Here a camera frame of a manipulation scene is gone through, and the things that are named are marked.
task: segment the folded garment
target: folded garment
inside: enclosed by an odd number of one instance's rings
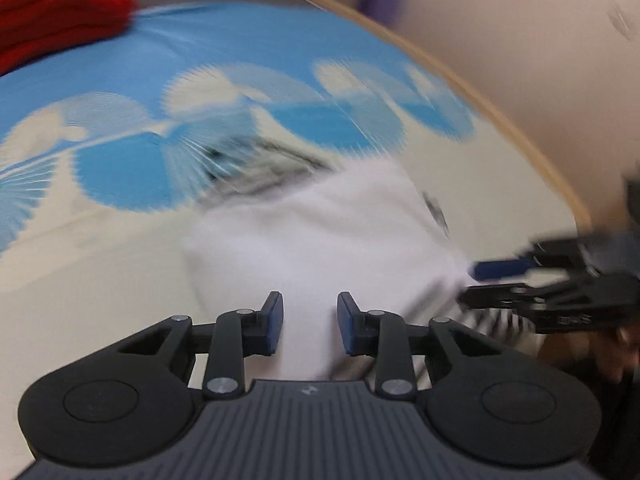
[[[362,310],[426,322],[457,317],[454,299],[474,283],[465,255],[402,167],[387,158],[231,198],[203,215],[184,251],[196,293],[214,317],[260,309],[271,290],[283,294],[278,351],[247,359],[249,378],[322,380],[343,369],[340,292],[349,291]]]
[[[0,75],[123,32],[134,6],[134,0],[0,0]]]

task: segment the red cloth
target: red cloth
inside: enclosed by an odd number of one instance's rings
[[[0,75],[44,54],[116,36],[135,0],[0,0]]]

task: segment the red fabric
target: red fabric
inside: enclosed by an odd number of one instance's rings
[[[0,0],[0,75],[126,30],[134,0]]]

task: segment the bed sheet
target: bed sheet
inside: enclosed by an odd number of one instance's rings
[[[179,246],[206,150],[233,136],[396,156],[471,258],[575,229],[490,122],[353,23],[241,2],[141,12],[0,78],[3,478],[28,463],[15,410],[33,380],[171,314],[208,319]]]

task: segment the white cloth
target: white cloth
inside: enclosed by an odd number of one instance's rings
[[[336,321],[340,292],[361,310],[422,320],[472,282],[469,262],[436,224],[393,159],[208,210],[184,244],[191,281],[213,316],[284,298],[275,356],[247,359],[247,375],[322,380],[344,360]]]

